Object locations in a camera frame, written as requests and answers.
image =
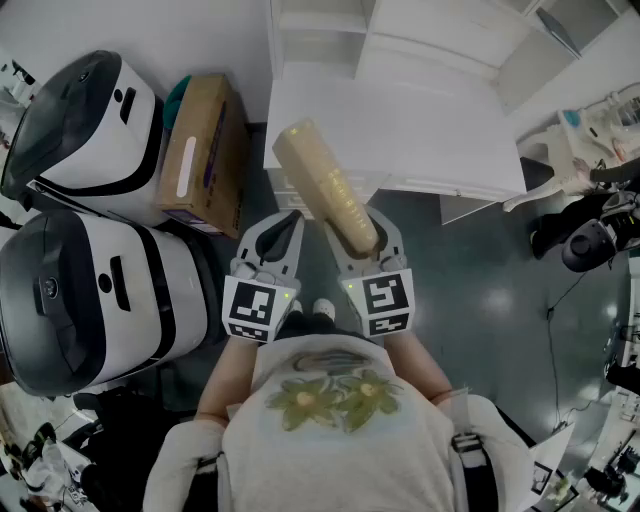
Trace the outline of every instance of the white wall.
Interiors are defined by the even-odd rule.
[[[94,49],[119,52],[161,97],[189,73],[226,72],[249,120],[266,121],[264,0],[8,0],[0,46],[40,83]]]
[[[554,119],[558,109],[587,106],[634,82],[640,82],[640,16],[629,9],[508,119],[520,139]]]

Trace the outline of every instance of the cardboard box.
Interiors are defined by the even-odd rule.
[[[224,75],[194,76],[167,148],[156,205],[204,233],[238,238],[249,136]]]

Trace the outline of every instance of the white robot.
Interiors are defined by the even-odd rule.
[[[324,228],[347,294],[365,337],[411,328],[415,312],[413,279],[407,268],[400,231],[367,206],[380,242],[373,256],[354,254],[331,224]],[[225,279],[222,319],[227,333],[254,341],[275,340],[300,292],[295,278],[304,218],[298,210],[280,212],[242,237]]]

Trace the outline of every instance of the shoulder strap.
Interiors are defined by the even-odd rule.
[[[215,457],[198,462],[182,512],[199,512],[203,507],[218,512],[218,480],[222,457],[223,454],[218,453]]]
[[[455,428],[451,440],[456,512],[498,512],[498,488],[480,437],[472,432],[467,390],[451,398],[450,418]]]

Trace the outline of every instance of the black circular sensor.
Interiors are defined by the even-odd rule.
[[[578,235],[571,240],[571,250],[578,256],[584,256],[591,250],[589,239],[584,235]]]
[[[44,293],[50,299],[55,299],[58,296],[58,281],[53,277],[50,277],[44,282]]]
[[[107,274],[100,274],[98,276],[98,286],[104,293],[109,293],[113,288],[111,278]]]

